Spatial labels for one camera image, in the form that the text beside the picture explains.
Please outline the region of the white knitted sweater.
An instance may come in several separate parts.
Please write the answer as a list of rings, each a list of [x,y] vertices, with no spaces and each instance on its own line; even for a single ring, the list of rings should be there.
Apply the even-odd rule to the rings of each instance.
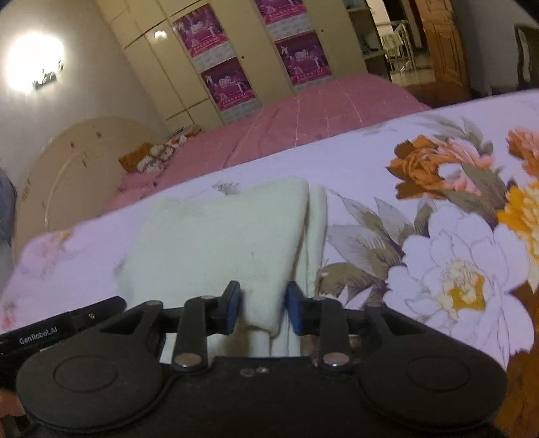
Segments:
[[[241,288],[241,315],[228,336],[208,337],[208,355],[298,357],[300,337],[284,310],[287,284],[316,293],[327,227],[321,186],[290,178],[206,201],[156,203],[122,261],[119,294],[130,306],[188,299]]]

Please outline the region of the cream arched headboard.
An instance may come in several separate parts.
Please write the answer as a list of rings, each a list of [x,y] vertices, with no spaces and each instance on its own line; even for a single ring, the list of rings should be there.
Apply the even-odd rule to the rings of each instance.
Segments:
[[[125,171],[119,158],[166,135],[120,117],[82,120],[53,138],[31,165],[17,201],[12,254],[44,233],[100,215]]]

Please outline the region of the orange patterned pillow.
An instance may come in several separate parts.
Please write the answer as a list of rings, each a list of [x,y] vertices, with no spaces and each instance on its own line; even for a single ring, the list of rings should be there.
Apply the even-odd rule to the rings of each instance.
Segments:
[[[187,141],[185,135],[174,137],[167,143],[144,142],[136,150],[118,159],[127,174],[148,174],[163,170],[176,151]]]

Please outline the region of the pink checked bed cover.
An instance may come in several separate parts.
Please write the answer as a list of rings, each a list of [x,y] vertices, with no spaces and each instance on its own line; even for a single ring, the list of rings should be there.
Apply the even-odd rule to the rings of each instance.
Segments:
[[[406,89],[371,74],[346,76],[262,107],[251,117],[168,140],[170,158],[149,173],[126,174],[105,213],[218,170],[426,111]]]

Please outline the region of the lower left magenta poster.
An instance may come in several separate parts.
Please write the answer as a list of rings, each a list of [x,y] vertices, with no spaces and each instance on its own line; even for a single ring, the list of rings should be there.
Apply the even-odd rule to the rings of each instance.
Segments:
[[[220,111],[256,98],[237,58],[230,58],[202,73],[202,79]]]

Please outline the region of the magenta poster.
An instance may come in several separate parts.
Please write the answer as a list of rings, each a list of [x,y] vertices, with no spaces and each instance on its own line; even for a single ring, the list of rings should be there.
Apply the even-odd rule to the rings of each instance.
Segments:
[[[173,28],[192,58],[228,41],[214,10],[208,4],[176,18]]]
[[[332,77],[316,32],[281,39],[276,42],[276,49],[295,89]]]
[[[256,98],[237,58],[230,58],[202,73],[202,79],[220,111]]]
[[[255,5],[267,25],[306,12],[302,0],[255,0]]]

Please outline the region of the cream wardrobe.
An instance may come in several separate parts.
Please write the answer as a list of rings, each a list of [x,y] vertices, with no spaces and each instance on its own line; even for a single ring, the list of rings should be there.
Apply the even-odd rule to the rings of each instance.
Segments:
[[[211,5],[228,41],[192,58],[173,28],[176,18]],[[340,77],[366,74],[376,50],[363,51],[351,12],[342,1],[303,1],[304,14],[267,25],[255,1],[99,1],[104,20],[113,30],[131,67],[169,130],[191,123],[206,130],[252,114],[262,105],[302,89]],[[332,77],[295,89],[276,49],[276,42],[316,32]],[[237,58],[256,98],[220,111],[202,73]]]

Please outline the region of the lower right magenta poster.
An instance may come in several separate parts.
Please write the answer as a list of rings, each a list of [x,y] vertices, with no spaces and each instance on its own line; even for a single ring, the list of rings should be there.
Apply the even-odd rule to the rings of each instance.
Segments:
[[[276,49],[295,89],[332,77],[316,32],[281,39],[276,42]]]

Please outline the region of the metal stair railing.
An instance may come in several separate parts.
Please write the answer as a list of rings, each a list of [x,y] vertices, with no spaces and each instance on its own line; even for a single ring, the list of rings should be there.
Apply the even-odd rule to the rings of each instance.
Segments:
[[[380,36],[391,71],[403,73],[416,70],[417,63],[408,32],[408,20],[390,21],[381,27],[391,28],[386,29]]]

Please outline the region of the upper left magenta poster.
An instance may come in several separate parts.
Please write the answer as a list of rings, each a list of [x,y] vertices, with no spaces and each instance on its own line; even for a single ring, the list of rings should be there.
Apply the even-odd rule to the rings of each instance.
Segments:
[[[192,58],[228,41],[214,10],[208,4],[176,18],[173,28]]]

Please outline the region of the brown wooden door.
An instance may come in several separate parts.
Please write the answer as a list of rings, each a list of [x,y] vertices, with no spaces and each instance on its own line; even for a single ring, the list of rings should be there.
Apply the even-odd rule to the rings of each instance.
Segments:
[[[470,99],[462,38],[451,1],[417,0],[416,5],[430,50],[439,99],[444,104]]]

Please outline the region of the upper right magenta poster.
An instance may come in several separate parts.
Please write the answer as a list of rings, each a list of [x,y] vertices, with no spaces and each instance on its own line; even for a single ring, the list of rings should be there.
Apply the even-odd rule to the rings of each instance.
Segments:
[[[306,12],[302,0],[255,0],[255,5],[267,25]]]

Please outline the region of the dark wooden chair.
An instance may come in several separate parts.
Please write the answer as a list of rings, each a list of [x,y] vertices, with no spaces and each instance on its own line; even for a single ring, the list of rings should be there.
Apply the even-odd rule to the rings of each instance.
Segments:
[[[517,24],[514,26],[518,50],[518,89],[538,88],[539,35],[537,27]]]

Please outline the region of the wall lamp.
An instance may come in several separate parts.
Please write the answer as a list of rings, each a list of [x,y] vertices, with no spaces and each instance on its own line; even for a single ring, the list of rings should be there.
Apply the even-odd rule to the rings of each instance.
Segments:
[[[57,62],[56,64],[43,67],[33,77],[33,80],[32,80],[33,89],[38,90],[48,85],[51,82],[57,81],[58,74],[62,70],[63,70],[63,63],[61,61]]]

